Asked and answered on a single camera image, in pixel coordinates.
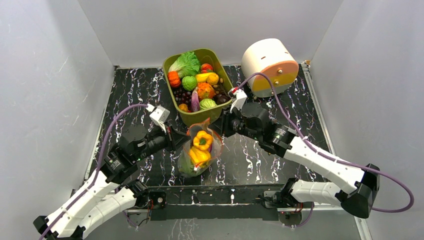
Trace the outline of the green leafy vegetable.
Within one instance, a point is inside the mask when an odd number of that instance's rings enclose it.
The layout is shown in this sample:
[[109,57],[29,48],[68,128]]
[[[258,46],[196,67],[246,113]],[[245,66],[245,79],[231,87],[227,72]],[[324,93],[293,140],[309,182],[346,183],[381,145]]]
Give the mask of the green leafy vegetable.
[[191,158],[187,155],[181,155],[178,159],[178,170],[184,177],[194,176],[194,165],[191,162]]

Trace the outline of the orange yellow bell pepper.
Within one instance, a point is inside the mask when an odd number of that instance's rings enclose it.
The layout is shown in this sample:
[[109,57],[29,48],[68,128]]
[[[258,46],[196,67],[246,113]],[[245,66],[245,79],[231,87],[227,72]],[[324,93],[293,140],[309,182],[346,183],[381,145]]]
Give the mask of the orange yellow bell pepper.
[[194,137],[192,144],[195,148],[201,151],[209,151],[213,142],[214,138],[211,134],[209,134],[205,130],[200,130]]

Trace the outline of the clear zip top bag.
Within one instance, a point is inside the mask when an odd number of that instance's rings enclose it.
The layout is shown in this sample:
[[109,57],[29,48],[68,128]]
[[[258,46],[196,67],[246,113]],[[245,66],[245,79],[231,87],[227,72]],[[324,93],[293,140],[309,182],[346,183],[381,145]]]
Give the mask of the clear zip top bag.
[[186,141],[178,159],[178,170],[186,178],[202,174],[218,157],[223,150],[222,137],[211,129],[210,119],[192,124],[186,135]]

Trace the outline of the green bumpy citrus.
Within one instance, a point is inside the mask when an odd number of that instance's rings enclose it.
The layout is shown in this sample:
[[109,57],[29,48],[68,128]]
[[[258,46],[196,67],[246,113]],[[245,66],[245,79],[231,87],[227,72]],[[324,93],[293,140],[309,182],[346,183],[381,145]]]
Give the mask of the green bumpy citrus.
[[198,81],[195,76],[185,76],[181,83],[186,91],[193,91],[197,87]]

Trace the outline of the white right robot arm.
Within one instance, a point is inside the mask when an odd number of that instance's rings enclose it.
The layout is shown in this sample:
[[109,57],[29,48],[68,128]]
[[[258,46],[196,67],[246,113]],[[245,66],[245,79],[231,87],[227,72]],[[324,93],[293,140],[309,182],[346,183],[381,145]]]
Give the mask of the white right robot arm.
[[296,131],[269,118],[258,103],[247,103],[241,110],[224,110],[211,127],[222,137],[239,134],[256,140],[267,153],[303,165],[328,182],[290,178],[280,192],[264,193],[266,208],[295,207],[306,202],[340,206],[349,214],[367,219],[380,187],[379,170],[373,164],[367,170],[350,166],[311,143],[306,144]]

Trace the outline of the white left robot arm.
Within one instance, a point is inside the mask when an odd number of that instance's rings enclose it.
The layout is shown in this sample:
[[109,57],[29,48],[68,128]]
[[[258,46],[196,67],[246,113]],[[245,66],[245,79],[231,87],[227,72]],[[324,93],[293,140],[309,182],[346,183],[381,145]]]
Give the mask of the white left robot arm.
[[43,240],[84,240],[95,228],[123,212],[153,203],[148,187],[139,180],[124,182],[138,170],[137,163],[157,152],[174,152],[189,136],[172,126],[146,130],[133,125],[122,131],[103,158],[100,169],[53,213],[38,216],[33,225]]

